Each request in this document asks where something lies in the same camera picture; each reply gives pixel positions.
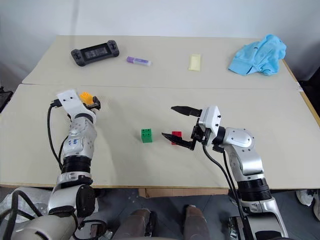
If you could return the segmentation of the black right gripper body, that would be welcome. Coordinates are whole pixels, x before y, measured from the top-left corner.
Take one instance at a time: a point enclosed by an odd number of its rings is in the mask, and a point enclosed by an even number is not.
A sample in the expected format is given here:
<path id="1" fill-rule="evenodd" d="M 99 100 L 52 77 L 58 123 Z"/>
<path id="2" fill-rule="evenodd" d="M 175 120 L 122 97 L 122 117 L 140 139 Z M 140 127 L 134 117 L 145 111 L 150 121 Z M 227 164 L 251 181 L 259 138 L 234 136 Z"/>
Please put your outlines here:
<path id="1" fill-rule="evenodd" d="M 202 130 L 200 124 L 200 119 L 197 119 L 197 122 L 195 126 L 193 127 L 192 133 L 191 133 L 191 146 L 190 149 L 193 151 L 195 149 L 196 143 L 199 142 L 204 146 L 207 146 L 208 144 L 211 144 L 213 140 L 210 140 L 210 137 L 212 137 L 212 131 L 210 128 L 205 128 L 205 130 Z"/>

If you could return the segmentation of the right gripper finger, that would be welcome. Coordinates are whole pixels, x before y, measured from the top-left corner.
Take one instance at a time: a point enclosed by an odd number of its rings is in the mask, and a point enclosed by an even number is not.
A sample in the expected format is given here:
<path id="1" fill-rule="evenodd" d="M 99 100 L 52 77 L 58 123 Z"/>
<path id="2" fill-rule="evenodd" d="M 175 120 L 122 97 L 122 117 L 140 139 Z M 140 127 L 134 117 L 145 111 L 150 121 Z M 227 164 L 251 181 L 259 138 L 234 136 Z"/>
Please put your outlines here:
<path id="1" fill-rule="evenodd" d="M 202 113 L 202 109 L 196 109 L 193 107 L 189 107 L 189 106 L 172 106 L 170 108 L 171 110 L 174 110 L 182 115 L 185 116 L 194 116 L 199 118 L 201 116 Z"/>
<path id="2" fill-rule="evenodd" d="M 195 149 L 195 145 L 196 145 L 196 140 L 193 139 L 191 141 L 186 141 L 186 140 L 183 140 L 182 137 L 179 137 L 179 136 L 176 136 L 176 135 L 173 135 L 173 134 L 169 134 L 169 133 L 161 133 L 162 136 L 164 136 L 167 140 L 169 140 L 170 142 L 178 145 L 178 146 L 181 146 L 181 147 L 184 147 L 184 148 L 187 148 L 191 151 L 193 151 Z"/>

